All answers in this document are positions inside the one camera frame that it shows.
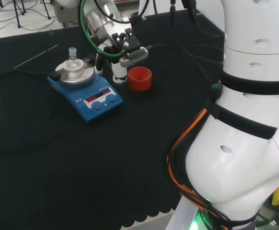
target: black tablecloth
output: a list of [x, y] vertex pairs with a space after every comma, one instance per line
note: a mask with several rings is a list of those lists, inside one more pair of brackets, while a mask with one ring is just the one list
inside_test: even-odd
[[[204, 16], [202, 28], [219, 33]], [[169, 14], [133, 25], [142, 45], [172, 42]], [[223, 38], [200, 35], [186, 12], [176, 17], [183, 44], [213, 44]], [[53, 70], [76, 47], [78, 57], [93, 48], [79, 27], [0, 39], [0, 72], [11, 70], [54, 45], [20, 69]], [[194, 47], [192, 52], [222, 60], [222, 52]], [[118, 230], [147, 215], [175, 209], [180, 195], [165, 177], [163, 154], [170, 140], [204, 106], [221, 66], [202, 62], [202, 77], [188, 57], [158, 47], [139, 65], [153, 73], [149, 92], [116, 85], [124, 105], [86, 123], [46, 77], [0, 75], [0, 229]]]

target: green light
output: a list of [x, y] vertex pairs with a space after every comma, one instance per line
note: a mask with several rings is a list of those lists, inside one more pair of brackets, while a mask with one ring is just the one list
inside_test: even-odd
[[197, 222], [194, 220], [193, 223], [191, 224], [191, 227], [189, 228], [189, 230], [198, 230], [198, 224]]

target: glass vial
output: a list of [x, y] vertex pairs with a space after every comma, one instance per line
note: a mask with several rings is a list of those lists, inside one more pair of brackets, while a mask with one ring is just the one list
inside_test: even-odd
[[77, 59], [77, 49], [69, 48], [69, 59], [66, 66], [70, 69], [77, 69], [80, 66], [80, 61]]

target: red plastic container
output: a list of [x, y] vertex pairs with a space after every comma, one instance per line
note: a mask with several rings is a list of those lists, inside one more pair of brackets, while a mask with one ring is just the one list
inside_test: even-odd
[[145, 67], [134, 67], [128, 73], [129, 87], [136, 91], [146, 91], [152, 85], [152, 72]]

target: red display digits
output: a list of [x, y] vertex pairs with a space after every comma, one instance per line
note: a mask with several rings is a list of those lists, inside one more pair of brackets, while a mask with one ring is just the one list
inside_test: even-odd
[[110, 90], [110, 89], [106, 89], [106, 90], [103, 90], [103, 91], [97, 93], [96, 95], [94, 95], [94, 96], [92, 96], [92, 97], [90, 97], [90, 98], [87, 98], [87, 99], [85, 99], [85, 100], [86, 100], [86, 102], [89, 103], [89, 102], [92, 102], [92, 101], [96, 100], [97, 98], [99, 98], [99, 97], [101, 97], [101, 96], [103, 96], [103, 95], [109, 93], [109, 92], [111, 92], [111, 90]]

